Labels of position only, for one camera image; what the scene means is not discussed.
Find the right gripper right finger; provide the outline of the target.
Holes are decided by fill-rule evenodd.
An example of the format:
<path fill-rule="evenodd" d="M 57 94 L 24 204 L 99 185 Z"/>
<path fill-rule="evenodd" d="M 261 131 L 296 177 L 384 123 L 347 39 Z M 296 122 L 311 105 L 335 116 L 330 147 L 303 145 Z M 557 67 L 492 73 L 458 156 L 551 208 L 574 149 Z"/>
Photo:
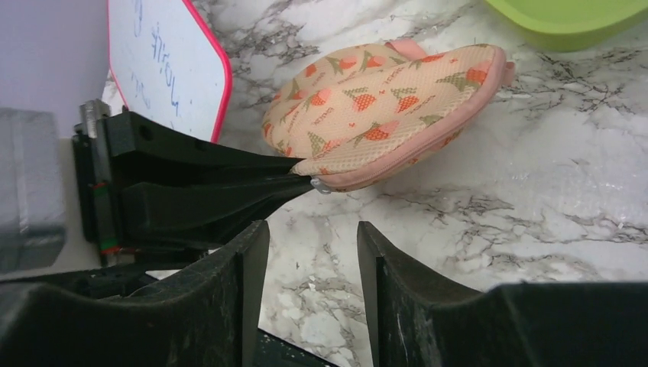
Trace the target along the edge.
<path fill-rule="evenodd" d="M 428 268 L 371 223 L 358 262 L 376 366 L 645 366 L 644 282 L 501 284 Z"/>

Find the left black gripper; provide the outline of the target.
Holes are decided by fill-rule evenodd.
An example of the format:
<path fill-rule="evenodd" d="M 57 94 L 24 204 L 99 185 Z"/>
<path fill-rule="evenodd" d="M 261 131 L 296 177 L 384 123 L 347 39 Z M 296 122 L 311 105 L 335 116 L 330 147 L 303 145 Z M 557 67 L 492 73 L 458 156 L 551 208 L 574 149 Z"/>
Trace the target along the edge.
<path fill-rule="evenodd" d="M 199 174 L 286 174 L 302 160 L 203 141 L 128 110 L 110 116 L 99 99 L 79 112 L 72 145 L 83 235 L 103 277 L 183 268 L 313 189 L 297 175 L 161 186 Z M 139 183 L 145 173 L 156 184 Z"/>

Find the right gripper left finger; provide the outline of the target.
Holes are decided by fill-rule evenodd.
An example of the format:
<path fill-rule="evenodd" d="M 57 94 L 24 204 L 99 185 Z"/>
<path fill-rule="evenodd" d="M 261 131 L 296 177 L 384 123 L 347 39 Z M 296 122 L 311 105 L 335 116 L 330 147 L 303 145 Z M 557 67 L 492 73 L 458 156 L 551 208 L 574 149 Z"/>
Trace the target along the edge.
<path fill-rule="evenodd" d="M 227 245 L 127 297 L 45 283 L 1 288 L 3 366 L 250 366 L 270 231 Z"/>

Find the peach floral mesh laundry bag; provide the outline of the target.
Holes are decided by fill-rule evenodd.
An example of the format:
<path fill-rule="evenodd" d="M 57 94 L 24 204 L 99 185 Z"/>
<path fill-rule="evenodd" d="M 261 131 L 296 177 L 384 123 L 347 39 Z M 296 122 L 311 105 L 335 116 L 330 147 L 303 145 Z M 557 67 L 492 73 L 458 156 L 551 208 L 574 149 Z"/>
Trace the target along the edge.
<path fill-rule="evenodd" d="M 455 140 L 514 74 L 491 44 L 440 54 L 412 40 L 347 47 L 277 92 L 264 140 L 319 190 L 359 190 Z"/>

